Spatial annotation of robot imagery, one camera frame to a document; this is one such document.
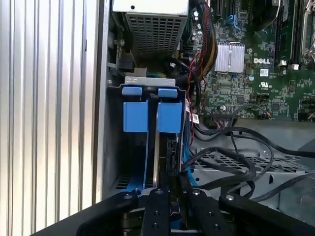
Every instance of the heatsink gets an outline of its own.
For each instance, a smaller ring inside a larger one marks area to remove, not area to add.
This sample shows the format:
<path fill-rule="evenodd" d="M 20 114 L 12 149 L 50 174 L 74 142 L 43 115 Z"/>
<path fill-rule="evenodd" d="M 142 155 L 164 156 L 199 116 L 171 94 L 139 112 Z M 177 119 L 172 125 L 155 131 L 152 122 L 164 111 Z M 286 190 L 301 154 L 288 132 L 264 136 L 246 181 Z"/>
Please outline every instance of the heatsink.
<path fill-rule="evenodd" d="M 184 31 L 189 0 L 115 0 L 113 11 L 125 14 L 140 56 L 172 56 Z"/>
<path fill-rule="evenodd" d="M 245 46 L 238 43 L 219 43 L 216 72 L 242 73 L 244 71 Z"/>

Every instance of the green circuit board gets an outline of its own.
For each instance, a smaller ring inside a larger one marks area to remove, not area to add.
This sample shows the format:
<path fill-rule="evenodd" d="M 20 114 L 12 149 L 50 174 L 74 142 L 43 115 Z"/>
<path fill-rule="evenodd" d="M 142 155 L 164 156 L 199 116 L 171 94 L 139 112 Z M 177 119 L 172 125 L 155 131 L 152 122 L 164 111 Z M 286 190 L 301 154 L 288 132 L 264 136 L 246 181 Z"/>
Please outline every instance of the green circuit board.
<path fill-rule="evenodd" d="M 204 115 L 230 114 L 237 107 L 254 102 L 268 110 L 271 119 L 314 122 L 315 118 L 309 119 L 315 112 L 314 67 L 300 65 L 299 70 L 294 70 L 293 65 L 276 66 L 277 21 L 253 35 L 248 30 L 252 6 L 250 2 L 246 7 L 241 6 L 241 2 L 235 1 L 237 29 L 224 19 L 216 20 L 214 26 L 218 43 L 239 42 L 245 46 L 244 72 L 218 73 L 213 70 L 206 76 Z M 202 47 L 202 34 L 197 26 L 192 32 L 196 35 L 194 51 L 197 52 Z M 254 59 L 260 59 L 260 63 L 255 63 Z M 261 113 L 253 109 L 245 109 L 239 115 L 241 118 L 262 118 Z"/>

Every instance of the blue cable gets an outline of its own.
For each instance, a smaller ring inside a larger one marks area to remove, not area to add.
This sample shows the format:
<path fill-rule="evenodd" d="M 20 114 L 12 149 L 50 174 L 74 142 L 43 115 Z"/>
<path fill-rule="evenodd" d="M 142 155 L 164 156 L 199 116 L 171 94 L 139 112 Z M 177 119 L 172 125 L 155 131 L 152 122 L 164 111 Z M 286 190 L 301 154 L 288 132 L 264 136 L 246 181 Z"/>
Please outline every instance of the blue cable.
<path fill-rule="evenodd" d="M 189 144 L 187 143 L 187 138 L 184 137 L 184 162 L 188 161 L 188 159 L 189 159 L 189 148 L 188 148 L 188 145 Z M 191 169 L 190 169 L 189 166 L 186 168 L 186 171 L 188 172 L 188 178 L 189 178 L 191 184 L 193 186 L 197 186 L 197 182 L 194 179 L 194 177 L 192 176 Z"/>

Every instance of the ribbed metal side panel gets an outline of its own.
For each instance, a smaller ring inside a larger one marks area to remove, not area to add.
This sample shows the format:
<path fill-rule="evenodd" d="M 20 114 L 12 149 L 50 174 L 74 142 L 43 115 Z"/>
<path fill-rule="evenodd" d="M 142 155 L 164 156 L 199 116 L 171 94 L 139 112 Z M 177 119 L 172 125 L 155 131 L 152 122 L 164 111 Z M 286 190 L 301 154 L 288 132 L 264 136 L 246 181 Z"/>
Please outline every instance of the ribbed metal side panel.
<path fill-rule="evenodd" d="M 98 8 L 0 1 L 1 236 L 30 235 L 92 204 Z"/>

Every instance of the power supply vent grille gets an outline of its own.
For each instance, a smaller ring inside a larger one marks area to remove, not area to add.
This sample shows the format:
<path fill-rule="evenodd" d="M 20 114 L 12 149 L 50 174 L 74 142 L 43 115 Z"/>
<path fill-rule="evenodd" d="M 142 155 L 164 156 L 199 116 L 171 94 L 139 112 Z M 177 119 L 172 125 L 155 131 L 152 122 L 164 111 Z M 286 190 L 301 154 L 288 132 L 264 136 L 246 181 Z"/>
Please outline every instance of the power supply vent grille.
<path fill-rule="evenodd" d="M 187 17 L 126 14 L 139 55 L 171 56 L 177 49 Z"/>

